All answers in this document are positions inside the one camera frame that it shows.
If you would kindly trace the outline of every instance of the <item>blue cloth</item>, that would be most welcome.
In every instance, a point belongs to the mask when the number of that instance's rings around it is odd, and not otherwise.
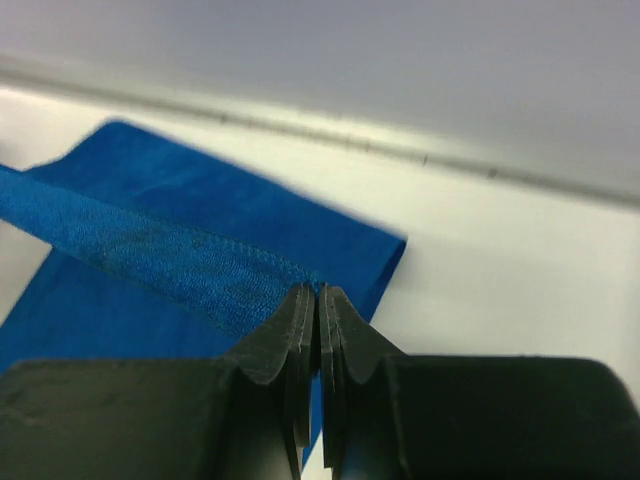
[[[0,168],[0,218],[55,247],[0,327],[0,371],[35,357],[220,355],[299,281],[343,287],[370,320],[405,247],[122,122],[51,164]],[[314,436],[318,399],[316,384]]]

